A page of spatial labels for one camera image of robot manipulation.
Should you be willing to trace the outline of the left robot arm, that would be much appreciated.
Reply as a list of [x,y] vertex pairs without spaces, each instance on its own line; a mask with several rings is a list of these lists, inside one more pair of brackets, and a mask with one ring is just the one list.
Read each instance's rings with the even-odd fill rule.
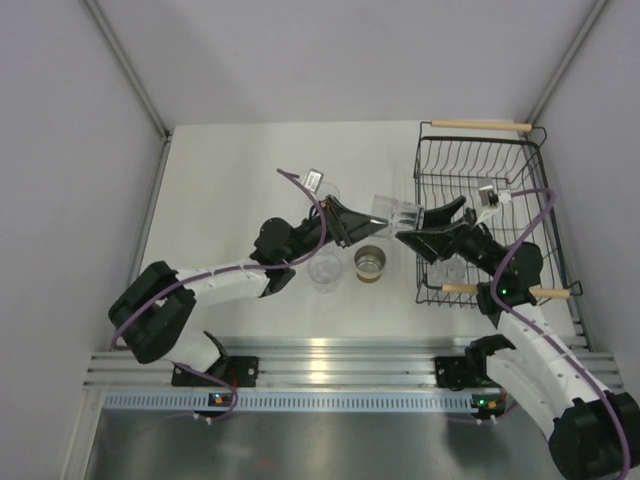
[[266,220],[253,253],[235,263],[194,270],[173,269],[164,261],[148,265],[108,311],[114,338],[141,364],[168,360],[206,385],[220,384],[229,355],[213,334],[190,326],[196,308],[274,295],[294,278],[295,266],[325,245],[346,248],[388,225],[346,208],[332,195],[314,210],[297,227],[278,217]]

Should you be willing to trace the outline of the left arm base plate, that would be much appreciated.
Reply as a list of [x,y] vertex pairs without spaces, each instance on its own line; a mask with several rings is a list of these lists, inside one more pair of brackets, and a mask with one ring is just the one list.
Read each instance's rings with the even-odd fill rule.
[[[259,373],[259,358],[257,356],[232,355],[216,362],[206,374],[214,376],[234,388],[252,388],[256,386]],[[202,376],[189,373],[178,367],[171,378],[173,387],[209,387],[217,383]]]

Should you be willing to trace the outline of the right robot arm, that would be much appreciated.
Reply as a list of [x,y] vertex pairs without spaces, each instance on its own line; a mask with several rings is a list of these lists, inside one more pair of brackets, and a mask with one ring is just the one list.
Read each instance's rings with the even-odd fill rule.
[[544,260],[528,236],[545,207],[510,246],[499,244],[463,196],[400,216],[395,237],[434,264],[457,255],[490,276],[476,302],[496,329],[465,350],[476,384],[506,389],[544,435],[566,479],[624,479],[639,464],[639,405],[614,393],[553,332],[532,287]]

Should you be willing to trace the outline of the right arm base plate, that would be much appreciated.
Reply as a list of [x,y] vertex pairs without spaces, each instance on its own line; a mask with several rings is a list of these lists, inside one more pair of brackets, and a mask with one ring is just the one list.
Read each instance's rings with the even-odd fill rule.
[[465,356],[438,356],[434,359],[439,388],[461,391],[471,388],[494,388],[497,384]]

